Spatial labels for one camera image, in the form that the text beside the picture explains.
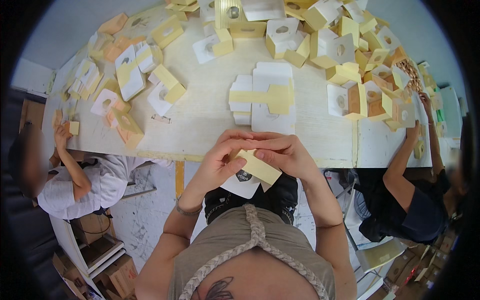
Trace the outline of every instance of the person in black shirt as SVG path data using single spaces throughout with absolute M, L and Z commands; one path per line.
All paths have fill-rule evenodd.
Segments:
M 371 213 L 362 222 L 360 232 L 371 241 L 394 236 L 431 244 L 445 230 L 467 193 L 461 164 L 447 177 L 440 157 L 431 100 L 425 93 L 420 94 L 420 99 L 428 116 L 432 170 L 436 181 L 409 181 L 403 176 L 419 139 L 417 120 L 415 127 L 407 128 L 407 138 L 386 171 L 357 169 L 359 190 Z

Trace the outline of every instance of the finger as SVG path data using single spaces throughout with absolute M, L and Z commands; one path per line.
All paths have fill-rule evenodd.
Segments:
M 273 140 L 284 137 L 285 135 L 277 132 L 249 132 L 254 140 L 263 141 L 263 140 Z
M 228 164 L 224 165 L 220 170 L 220 175 L 227 179 L 230 176 L 238 173 L 241 168 L 247 164 L 247 160 L 243 157 L 237 157 L 234 160 L 230 161 Z
M 288 156 L 285 154 L 279 154 L 275 151 L 265 149 L 255 151 L 255 157 L 269 165 L 279 168 L 282 168 L 288 160 Z
M 223 143 L 224 141 L 229 140 L 229 139 L 236 139 L 236 140 L 244 139 L 244 140 L 246 140 L 246 139 L 252 139 L 252 138 L 253 138 L 253 136 L 246 131 L 236 130 L 236 129 L 227 129 L 220 135 L 220 137 L 216 141 L 216 144 Z
M 215 145 L 209 152 L 215 157 L 216 160 L 222 160 L 227 154 L 230 154 L 234 149 L 253 150 L 255 146 L 252 142 L 245 140 L 227 140 L 223 143 Z
M 268 150 L 283 150 L 287 149 L 292 145 L 286 137 L 281 137 L 273 140 L 263 140 L 263 141 L 251 141 L 255 148 L 268 149 Z

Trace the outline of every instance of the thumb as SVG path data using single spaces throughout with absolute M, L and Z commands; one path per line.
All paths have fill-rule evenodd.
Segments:
M 225 179 L 229 178 L 230 176 L 236 174 L 238 171 L 241 170 L 247 164 L 247 160 L 242 157 L 237 157 L 234 160 L 230 161 L 226 165 L 223 166 L 220 174 Z
M 255 151 L 255 157 L 263 160 L 267 164 L 280 167 L 280 168 L 282 167 L 283 162 L 285 161 L 284 154 L 279 154 L 275 151 L 267 150 L 267 149 L 258 149 L 257 151 Z

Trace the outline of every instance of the black pants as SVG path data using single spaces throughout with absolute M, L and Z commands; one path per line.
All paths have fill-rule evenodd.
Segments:
M 251 199 L 232 194 L 222 188 L 209 191 L 205 195 L 205 217 L 210 224 L 216 217 L 235 207 L 244 204 L 253 204 L 256 207 L 267 209 L 282 218 L 286 224 L 293 225 L 293 212 L 298 204 L 297 179 L 282 173 L 274 185 L 266 192 L 259 185 Z

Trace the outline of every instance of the person in white shirt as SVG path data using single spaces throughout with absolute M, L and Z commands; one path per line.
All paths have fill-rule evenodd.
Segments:
M 88 154 L 97 163 L 82 167 L 67 151 L 70 134 L 61 125 L 55 128 L 57 148 L 47 159 L 43 133 L 33 124 L 26 125 L 9 151 L 9 169 L 22 193 L 37 199 L 50 215 L 71 220 L 117 203 L 125 193 L 130 173 L 146 161 L 168 166 L 171 160 Z M 59 167 L 60 161 L 65 165 Z

